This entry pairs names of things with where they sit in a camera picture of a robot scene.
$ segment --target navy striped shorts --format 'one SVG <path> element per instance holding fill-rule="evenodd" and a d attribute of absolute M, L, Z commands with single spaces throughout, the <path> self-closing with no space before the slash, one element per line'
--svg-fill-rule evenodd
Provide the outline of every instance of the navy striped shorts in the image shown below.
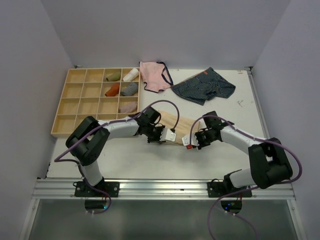
<path fill-rule="evenodd" d="M 214 97 L 230 97 L 236 86 L 216 73 L 212 67 L 198 75 L 171 87 L 175 94 L 193 103 L 204 105 L 206 100 Z"/>

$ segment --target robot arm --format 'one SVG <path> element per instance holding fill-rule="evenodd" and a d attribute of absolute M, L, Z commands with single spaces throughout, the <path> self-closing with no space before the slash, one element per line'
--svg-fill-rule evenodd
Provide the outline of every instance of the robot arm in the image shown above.
<path fill-rule="evenodd" d="M 209 112 L 206 115 L 216 116 L 216 112 Z M 91 139 L 85 139 L 76 148 L 71 150 L 79 162 L 84 177 L 89 184 L 97 189 L 104 189 L 104 178 L 100 173 L 97 158 L 99 157 L 107 140 L 123 138 L 134 135 L 146 135 L 148 143 L 163 143 L 166 141 L 174 142 L 176 134 L 165 126 L 156 126 L 156 120 L 161 116 L 159 112 L 149 107 L 134 120 L 129 120 L 131 115 L 122 120 L 125 122 L 114 121 L 97 130 Z M 223 182 L 211 182 L 211 187 L 228 194 L 240 188 L 251 185 L 265 189 L 283 180 L 289 179 L 293 175 L 292 168 L 284 150 L 273 144 L 256 141 L 252 135 L 247 133 L 243 136 L 235 131 L 226 122 L 222 122 L 214 117 L 203 118 L 206 128 L 186 135 L 182 138 L 187 149 L 209 146 L 212 142 L 219 140 L 231 144 L 249 156 L 250 168 L 240 169 L 224 176 Z M 87 117 L 77 127 L 66 141 L 66 146 L 70 148 L 92 129 L 106 123 L 97 121 L 93 117 Z M 271 142 L 280 143 L 276 138 L 268 139 Z"/>
<path fill-rule="evenodd" d="M 213 111 L 204 116 L 206 115 L 217 116 L 217 113 Z M 257 141 L 253 135 L 241 131 L 246 133 L 247 136 L 244 136 L 235 130 L 237 128 L 233 129 L 226 122 L 222 122 L 217 118 L 204 117 L 203 120 L 206 128 L 193 133 L 191 143 L 189 142 L 189 135 L 182 138 L 183 145 L 187 149 L 198 148 L 200 150 L 219 140 L 220 142 L 231 144 L 246 153 L 250 162 L 250 168 L 240 169 L 225 175 L 222 183 L 212 183 L 213 188 L 220 188 L 224 194 L 235 192 L 239 188 L 251 185 L 266 189 L 292 177 L 292 168 L 282 148 Z M 277 138 L 271 138 L 268 141 L 280 144 Z"/>
<path fill-rule="evenodd" d="M 148 143 L 174 142 L 176 134 L 166 126 L 156 126 L 160 113 L 149 107 L 136 119 L 129 120 L 134 115 L 114 121 L 97 130 L 91 139 L 85 139 L 71 150 L 71 154 L 80 162 L 81 171 L 89 184 L 97 189 L 104 189 L 104 178 L 100 173 L 97 159 L 106 144 L 106 141 L 115 138 L 146 135 Z M 66 140 L 65 145 L 70 148 L 84 135 L 105 124 L 107 121 L 97 121 L 92 116 L 86 117 L 76 130 Z"/>

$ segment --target glass panel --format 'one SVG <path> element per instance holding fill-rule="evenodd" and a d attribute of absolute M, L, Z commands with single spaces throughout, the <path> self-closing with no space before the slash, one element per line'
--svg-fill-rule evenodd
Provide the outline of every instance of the glass panel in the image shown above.
<path fill-rule="evenodd" d="M 213 200 L 116 200 L 110 210 L 85 214 L 84 200 L 41 200 L 30 240 L 208 240 L 207 213 Z M 297 239 L 285 200 L 243 201 L 239 213 L 256 227 L 260 240 Z M 253 240 L 243 220 L 214 209 L 211 227 L 218 240 Z"/>

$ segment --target wooden compartment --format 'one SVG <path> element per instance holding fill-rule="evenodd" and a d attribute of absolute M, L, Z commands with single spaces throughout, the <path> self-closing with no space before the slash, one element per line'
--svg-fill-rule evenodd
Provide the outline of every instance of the wooden compartment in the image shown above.
<path fill-rule="evenodd" d="M 101 98 L 112 98 L 112 96 L 106 96 L 105 93 L 106 93 L 107 91 L 109 91 L 110 88 L 111 88 L 114 84 L 119 84 L 119 82 L 111 81 L 111 82 L 104 82 L 104 83 L 102 83 L 100 97 L 101 97 Z"/>
<path fill-rule="evenodd" d="M 79 124 L 88 116 L 92 116 L 96 119 L 97 114 L 78 114 L 75 119 L 74 129 L 76 129 L 79 126 Z"/>
<path fill-rule="evenodd" d="M 82 88 L 82 98 L 99 98 L 101 83 L 85 82 Z"/>
<path fill-rule="evenodd" d="M 80 98 L 64 98 L 61 99 L 58 114 L 77 114 Z"/>
<path fill-rule="evenodd" d="M 69 135 L 74 130 L 76 115 L 57 115 L 55 117 L 52 133 L 57 137 L 63 137 L 64 134 Z"/>
<path fill-rule="evenodd" d="M 98 114 L 116 114 L 118 112 L 118 97 L 100 98 Z"/>
<path fill-rule="evenodd" d="M 80 98 L 82 83 L 66 83 L 63 88 L 63 98 Z"/>
<path fill-rule="evenodd" d="M 105 68 L 104 69 L 104 74 L 103 74 L 103 81 L 107 83 L 116 83 L 120 82 L 121 78 L 118 81 L 110 81 L 108 82 L 106 80 L 107 77 L 111 76 L 112 74 L 115 74 L 116 72 L 120 72 L 122 76 L 122 68 Z"/>
<path fill-rule="evenodd" d="M 140 88 L 134 96 L 120 96 L 120 90 L 131 83 L 121 81 L 130 70 L 132 68 L 69 69 L 51 134 L 57 138 L 69 137 L 87 116 L 105 121 L 124 118 L 133 113 L 118 113 L 119 107 L 132 102 L 138 102 L 138 109 L 134 111 L 137 113 Z M 121 72 L 120 80 L 106 81 L 106 77 L 116 72 Z M 140 84 L 140 74 L 133 81 Z M 116 83 L 120 84 L 119 93 L 116 96 L 105 96 L 105 93 Z"/>
<path fill-rule="evenodd" d="M 123 96 L 122 94 L 121 94 L 121 91 L 123 90 L 123 89 L 126 89 L 128 86 L 129 86 L 129 84 L 131 84 L 132 82 L 131 81 L 122 81 L 121 82 L 121 85 L 120 85 L 120 96 L 121 97 L 126 97 L 126 98 L 128 98 L 128 96 Z M 135 81 L 134 83 L 136 83 L 136 84 L 138 84 L 138 91 L 139 91 L 139 82 L 138 81 Z M 139 92 L 136 92 L 135 94 L 133 94 L 132 96 L 129 96 L 129 97 L 138 97 L 138 94 L 139 94 Z"/>
<path fill-rule="evenodd" d="M 85 75 L 85 82 L 86 83 L 101 83 L 104 77 L 104 69 L 97 68 L 97 69 L 88 69 Z"/>
<path fill-rule="evenodd" d="M 122 68 L 121 82 L 124 81 L 124 77 L 134 68 Z M 136 76 L 131 82 L 139 82 L 139 79 L 140 79 L 140 70 L 139 70 L 139 75 Z"/>
<path fill-rule="evenodd" d="M 81 98 L 77 114 L 97 114 L 99 98 Z"/>
<path fill-rule="evenodd" d="M 117 114 L 98 114 L 97 120 L 110 121 L 117 119 Z"/>
<path fill-rule="evenodd" d="M 119 98 L 118 112 L 120 113 L 119 108 L 124 107 L 125 105 L 130 104 L 130 103 L 134 103 L 134 102 L 138 103 L 137 96 L 121 96 Z M 137 109 L 132 112 L 128 112 L 128 113 L 130 114 L 130 113 L 136 113 L 136 112 L 137 112 Z"/>
<path fill-rule="evenodd" d="M 85 81 L 86 69 L 69 69 L 66 77 L 67 83 L 83 83 Z"/>

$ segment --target orange rolled sock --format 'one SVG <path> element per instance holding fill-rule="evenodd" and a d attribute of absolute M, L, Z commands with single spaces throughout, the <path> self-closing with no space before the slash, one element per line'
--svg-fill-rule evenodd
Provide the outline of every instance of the orange rolled sock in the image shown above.
<path fill-rule="evenodd" d="M 120 84 L 119 83 L 115 83 L 115 84 L 112 85 L 110 90 L 107 91 L 104 95 L 106 97 L 114 97 L 115 95 L 117 95 L 119 93 L 119 89 L 120 89 Z"/>

